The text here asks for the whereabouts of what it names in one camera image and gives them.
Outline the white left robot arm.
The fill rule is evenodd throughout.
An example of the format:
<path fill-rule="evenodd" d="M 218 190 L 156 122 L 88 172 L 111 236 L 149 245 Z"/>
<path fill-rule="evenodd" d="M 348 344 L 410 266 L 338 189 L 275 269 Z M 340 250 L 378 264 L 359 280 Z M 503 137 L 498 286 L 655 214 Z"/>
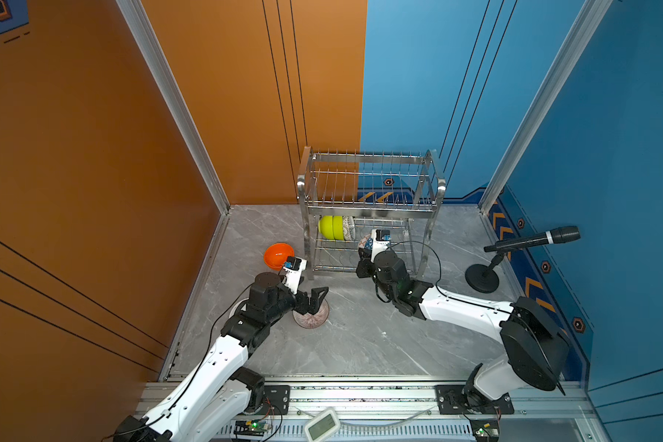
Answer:
<path fill-rule="evenodd" d="M 290 311 L 315 314 L 329 293 L 310 293 L 276 273 L 258 274 L 244 289 L 246 307 L 228 318 L 200 362 L 166 399 L 141 418 L 128 416 L 108 436 L 112 441 L 209 441 L 237 415 L 258 410 L 264 377 L 246 368 L 250 356 Z"/>

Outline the pink striped ceramic bowl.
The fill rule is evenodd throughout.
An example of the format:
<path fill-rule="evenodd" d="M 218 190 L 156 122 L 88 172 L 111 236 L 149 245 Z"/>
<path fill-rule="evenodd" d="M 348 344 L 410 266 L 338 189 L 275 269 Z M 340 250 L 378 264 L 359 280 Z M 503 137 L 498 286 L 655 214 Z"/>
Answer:
<path fill-rule="evenodd" d="M 322 306 L 320 307 L 319 311 L 315 314 L 300 314 L 297 313 L 296 311 L 293 312 L 293 319 L 298 324 L 298 326 L 302 327 L 303 329 L 307 330 L 312 330 L 312 329 L 317 329 L 322 324 L 327 322 L 330 316 L 330 306 L 327 300 L 324 300 L 322 302 Z"/>

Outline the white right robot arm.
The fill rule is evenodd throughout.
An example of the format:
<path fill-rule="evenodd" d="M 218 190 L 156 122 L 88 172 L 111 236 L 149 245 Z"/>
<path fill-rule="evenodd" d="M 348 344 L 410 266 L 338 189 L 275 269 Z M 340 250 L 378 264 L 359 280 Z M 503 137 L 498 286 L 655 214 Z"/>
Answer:
<path fill-rule="evenodd" d="M 560 376 L 572 345 L 566 332 L 536 301 L 514 302 L 461 296 L 414 279 L 393 251 L 360 248 L 357 276 L 373 280 L 382 300 L 403 315 L 447 322 L 502 344 L 503 353 L 471 372 L 462 388 L 466 406 L 477 410 L 526 386 L 544 392 L 561 390 Z"/>

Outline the lime green bowl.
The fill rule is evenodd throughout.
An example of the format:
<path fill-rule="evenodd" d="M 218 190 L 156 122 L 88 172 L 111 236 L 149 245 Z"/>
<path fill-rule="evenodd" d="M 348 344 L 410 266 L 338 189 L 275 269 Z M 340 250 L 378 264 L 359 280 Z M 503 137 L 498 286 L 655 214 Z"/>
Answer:
<path fill-rule="evenodd" d="M 336 241 L 344 240 L 344 219 L 340 215 L 333 217 L 333 238 Z"/>
<path fill-rule="evenodd" d="M 328 241 L 335 240 L 332 215 L 324 215 L 321 217 L 318 223 L 318 228 L 324 239 L 327 239 Z"/>

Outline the white maroon patterned bowl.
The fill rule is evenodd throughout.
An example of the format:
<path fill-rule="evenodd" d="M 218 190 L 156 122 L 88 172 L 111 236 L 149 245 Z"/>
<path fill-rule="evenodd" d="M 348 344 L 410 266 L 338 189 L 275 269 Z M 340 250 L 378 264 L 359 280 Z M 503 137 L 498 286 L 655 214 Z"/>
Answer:
<path fill-rule="evenodd" d="M 355 233 L 355 221 L 353 217 L 342 217 L 342 226 L 344 241 L 354 241 L 357 234 Z"/>

